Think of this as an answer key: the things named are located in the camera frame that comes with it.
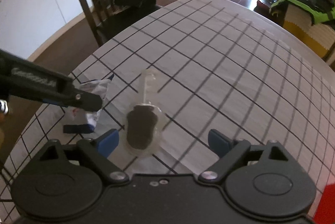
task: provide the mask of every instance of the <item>wooden chair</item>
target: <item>wooden chair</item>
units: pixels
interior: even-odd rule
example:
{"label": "wooden chair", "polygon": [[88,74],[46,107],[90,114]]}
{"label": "wooden chair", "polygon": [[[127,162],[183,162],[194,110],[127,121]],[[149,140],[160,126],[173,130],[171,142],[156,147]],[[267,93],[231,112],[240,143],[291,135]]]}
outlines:
{"label": "wooden chair", "polygon": [[156,0],[147,0],[140,8],[121,7],[114,4],[114,0],[92,0],[94,13],[98,19],[94,19],[88,7],[87,0],[79,0],[86,19],[99,46],[113,38],[127,27],[131,26],[143,17],[159,9]]}

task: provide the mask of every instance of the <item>small table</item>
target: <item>small table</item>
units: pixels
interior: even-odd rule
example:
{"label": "small table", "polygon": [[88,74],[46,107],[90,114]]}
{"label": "small table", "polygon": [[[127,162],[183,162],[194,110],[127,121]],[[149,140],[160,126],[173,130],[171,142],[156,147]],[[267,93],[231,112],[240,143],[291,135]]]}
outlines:
{"label": "small table", "polygon": [[73,144],[121,130],[145,68],[161,75],[168,123],[160,149],[136,158],[120,144],[110,161],[129,174],[199,174],[218,159],[208,147],[210,129],[252,144],[278,140],[317,185],[314,214],[335,180],[335,74],[290,33],[228,0],[176,1],[109,40],[71,74],[75,84],[115,74],[95,133],[63,134],[63,109],[43,104],[5,166],[20,172],[47,139]]}

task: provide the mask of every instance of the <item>dark substance in scoop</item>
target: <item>dark substance in scoop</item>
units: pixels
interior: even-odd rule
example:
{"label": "dark substance in scoop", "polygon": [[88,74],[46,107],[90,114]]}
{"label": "dark substance in scoop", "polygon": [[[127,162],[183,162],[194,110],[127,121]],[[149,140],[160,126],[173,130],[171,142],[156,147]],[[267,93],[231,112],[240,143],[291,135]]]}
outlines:
{"label": "dark substance in scoop", "polygon": [[153,110],[154,107],[152,106],[136,105],[127,114],[127,141],[134,149],[146,149],[152,141],[158,121],[158,117],[153,113]]}

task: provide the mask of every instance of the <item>screw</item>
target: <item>screw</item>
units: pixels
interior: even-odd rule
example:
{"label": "screw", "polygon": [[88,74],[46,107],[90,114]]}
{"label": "screw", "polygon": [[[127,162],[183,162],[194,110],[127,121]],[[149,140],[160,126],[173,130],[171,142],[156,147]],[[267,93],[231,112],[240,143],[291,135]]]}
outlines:
{"label": "screw", "polygon": [[168,184],[168,183],[169,183],[169,181],[166,180],[166,179],[161,179],[160,180],[160,184]]}
{"label": "screw", "polygon": [[214,171],[205,171],[202,172],[201,176],[206,180],[213,180],[218,177],[217,173]]}
{"label": "screw", "polygon": [[127,177],[127,175],[124,172],[121,172],[121,171],[114,171],[111,174],[109,174],[109,176],[113,180],[124,180]]}
{"label": "screw", "polygon": [[156,187],[156,186],[158,186],[159,185],[159,183],[158,182],[150,182],[149,183],[151,186],[154,186],[154,187]]}

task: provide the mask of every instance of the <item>red cloth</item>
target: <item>red cloth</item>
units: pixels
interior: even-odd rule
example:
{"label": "red cloth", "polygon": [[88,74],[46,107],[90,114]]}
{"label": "red cloth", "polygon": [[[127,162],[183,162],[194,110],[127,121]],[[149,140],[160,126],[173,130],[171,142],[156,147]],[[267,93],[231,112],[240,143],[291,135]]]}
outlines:
{"label": "red cloth", "polygon": [[318,209],[314,215],[317,224],[335,223],[335,184],[325,187]]}

